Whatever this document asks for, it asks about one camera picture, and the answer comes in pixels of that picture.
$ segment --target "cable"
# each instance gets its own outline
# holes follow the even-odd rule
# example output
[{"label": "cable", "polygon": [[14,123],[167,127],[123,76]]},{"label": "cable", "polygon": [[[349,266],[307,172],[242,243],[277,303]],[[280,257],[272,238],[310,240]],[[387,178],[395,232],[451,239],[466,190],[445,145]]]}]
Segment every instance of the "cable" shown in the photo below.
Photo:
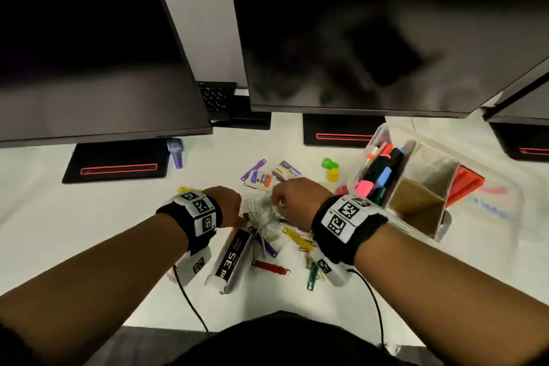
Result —
[{"label": "cable", "polygon": [[209,333],[210,330],[208,330],[208,327],[206,327],[206,323],[204,322],[204,320],[202,320],[202,317],[200,316],[200,314],[198,313],[198,311],[196,311],[196,309],[193,307],[193,305],[190,303],[190,300],[189,300],[189,297],[187,296],[187,294],[185,293],[185,290],[183,289],[183,286],[181,285],[181,281],[179,280],[179,275],[177,275],[177,267],[174,265],[174,275],[175,275],[175,279],[177,280],[177,285],[179,285],[179,289],[181,290],[181,292],[183,293],[183,296],[185,297],[185,299],[187,300],[187,302],[189,303],[189,307],[191,308],[191,310],[193,310],[193,313],[196,314],[196,316],[198,317],[198,319],[200,320],[200,322],[202,323],[202,325],[204,326],[204,330],[206,330],[206,333]]},{"label": "cable", "polygon": [[377,308],[377,311],[378,311],[379,329],[381,331],[381,348],[385,349],[385,336],[383,334],[383,321],[381,321],[381,311],[379,310],[379,305],[377,303],[377,299],[375,298],[374,291],[372,290],[372,287],[370,286],[368,281],[366,279],[364,279],[364,277],[359,272],[355,271],[354,269],[347,269],[347,272],[352,272],[352,273],[356,274],[360,279],[362,279],[364,281],[364,283],[366,284],[366,286],[368,287],[368,290],[372,294],[372,298],[374,299],[374,302],[375,302],[375,307]]}]

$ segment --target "wrist band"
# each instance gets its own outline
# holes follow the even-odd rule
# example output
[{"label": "wrist band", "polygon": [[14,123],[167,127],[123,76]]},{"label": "wrist band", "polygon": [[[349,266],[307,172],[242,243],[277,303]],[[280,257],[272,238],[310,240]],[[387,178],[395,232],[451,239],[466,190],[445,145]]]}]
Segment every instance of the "wrist band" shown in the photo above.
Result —
[{"label": "wrist band", "polygon": [[156,210],[175,219],[187,234],[191,254],[205,248],[215,229],[223,223],[221,207],[201,191],[190,190],[172,198],[171,203]]},{"label": "wrist band", "polygon": [[360,197],[334,196],[321,205],[312,222],[315,240],[334,263],[354,265],[359,246],[387,223],[379,209]]}]

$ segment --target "computer monitor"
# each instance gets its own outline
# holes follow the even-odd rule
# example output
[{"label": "computer monitor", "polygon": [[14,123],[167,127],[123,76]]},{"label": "computer monitor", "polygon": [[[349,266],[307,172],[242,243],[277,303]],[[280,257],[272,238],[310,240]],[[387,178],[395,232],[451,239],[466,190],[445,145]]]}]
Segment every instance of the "computer monitor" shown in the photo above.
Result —
[{"label": "computer monitor", "polygon": [[0,147],[211,133],[164,0],[0,3]]},{"label": "computer monitor", "polygon": [[258,111],[465,117],[549,56],[549,0],[234,5]]}]

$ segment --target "human hand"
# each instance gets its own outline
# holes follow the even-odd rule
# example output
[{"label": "human hand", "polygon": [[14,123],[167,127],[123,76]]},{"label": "human hand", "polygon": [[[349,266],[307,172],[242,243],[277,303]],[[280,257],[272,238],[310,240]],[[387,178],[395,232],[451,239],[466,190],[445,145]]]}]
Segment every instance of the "human hand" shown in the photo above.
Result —
[{"label": "human hand", "polygon": [[238,216],[242,197],[235,190],[217,186],[202,190],[204,194],[212,197],[221,207],[223,223],[219,227],[242,227],[246,220]]},{"label": "human hand", "polygon": [[294,178],[273,188],[272,203],[279,213],[294,226],[311,231],[312,219],[333,194],[309,178]]}]

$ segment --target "forearm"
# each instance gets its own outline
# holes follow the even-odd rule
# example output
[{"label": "forearm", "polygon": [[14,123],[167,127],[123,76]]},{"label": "forearm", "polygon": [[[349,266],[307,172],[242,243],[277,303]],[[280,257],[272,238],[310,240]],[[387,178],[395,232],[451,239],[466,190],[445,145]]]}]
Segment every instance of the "forearm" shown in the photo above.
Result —
[{"label": "forearm", "polygon": [[157,214],[0,296],[0,323],[46,364],[81,364],[187,246],[179,225]]},{"label": "forearm", "polygon": [[461,365],[519,365],[549,346],[549,307],[385,224],[356,269],[432,349]]}]

